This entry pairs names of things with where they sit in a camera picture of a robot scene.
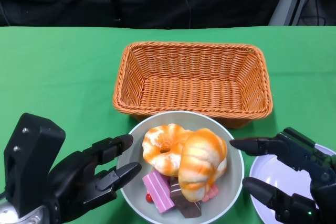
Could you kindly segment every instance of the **robotic hand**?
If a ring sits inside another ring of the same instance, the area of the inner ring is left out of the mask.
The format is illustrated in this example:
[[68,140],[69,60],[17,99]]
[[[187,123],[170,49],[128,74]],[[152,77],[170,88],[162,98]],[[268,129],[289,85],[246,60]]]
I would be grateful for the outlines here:
[[120,156],[131,135],[107,138],[74,152],[51,167],[65,140],[51,120],[23,114],[5,148],[6,187],[0,224],[59,224],[75,220],[117,197],[116,191],[141,170],[137,162],[95,174],[98,165]]
[[336,155],[329,156],[317,150],[314,141],[290,127],[273,138],[246,138],[230,143],[249,156],[276,155],[292,169],[306,170],[310,174],[310,191],[315,201],[298,194],[289,196],[255,178],[243,179],[243,188],[274,210],[277,221],[287,224],[336,223]]

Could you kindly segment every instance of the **pink wafer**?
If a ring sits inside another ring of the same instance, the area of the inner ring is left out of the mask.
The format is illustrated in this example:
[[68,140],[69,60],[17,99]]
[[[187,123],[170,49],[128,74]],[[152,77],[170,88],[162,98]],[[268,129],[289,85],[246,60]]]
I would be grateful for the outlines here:
[[166,176],[154,170],[144,176],[142,180],[159,213],[162,214],[175,206],[169,197],[170,187]]
[[216,184],[213,184],[209,191],[206,193],[205,197],[202,199],[202,202],[207,202],[208,200],[214,198],[219,194],[219,189]]

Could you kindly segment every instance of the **green cloth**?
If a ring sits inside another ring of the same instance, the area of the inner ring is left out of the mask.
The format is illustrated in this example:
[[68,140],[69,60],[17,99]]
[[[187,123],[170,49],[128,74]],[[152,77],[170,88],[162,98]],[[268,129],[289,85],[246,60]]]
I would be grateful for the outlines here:
[[[333,132],[336,125],[336,27],[167,31],[1,28],[0,150],[4,150],[24,112],[49,118],[65,130],[67,138],[56,161],[105,137],[129,133],[137,122],[113,108],[114,82],[124,47],[145,40],[234,42],[259,47],[267,62],[274,111],[264,120],[231,131],[233,136],[274,136],[291,126],[315,142],[336,150]],[[0,188],[4,188],[3,158],[0,160],[3,175]],[[244,154],[246,176],[253,160]],[[118,192],[117,200],[73,223],[142,224],[145,221]],[[215,223],[246,224],[261,223],[261,220],[250,197],[241,193],[233,208]]]

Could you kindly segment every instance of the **orange wicker basket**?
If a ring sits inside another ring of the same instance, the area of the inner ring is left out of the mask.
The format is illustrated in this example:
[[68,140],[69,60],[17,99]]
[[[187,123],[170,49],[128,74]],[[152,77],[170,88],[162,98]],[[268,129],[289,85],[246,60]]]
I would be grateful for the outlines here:
[[252,45],[136,42],[122,55],[113,106],[138,120],[193,111],[240,128],[273,109],[266,62]]

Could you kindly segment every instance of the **bagel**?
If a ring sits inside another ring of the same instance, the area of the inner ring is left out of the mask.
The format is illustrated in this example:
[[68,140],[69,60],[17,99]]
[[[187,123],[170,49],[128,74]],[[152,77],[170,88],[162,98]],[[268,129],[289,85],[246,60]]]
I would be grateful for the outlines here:
[[159,173],[177,177],[183,144],[191,133],[173,123],[150,129],[142,141],[144,160]]
[[202,200],[226,170],[225,141],[209,129],[192,133],[184,143],[179,171],[182,194],[191,202]]

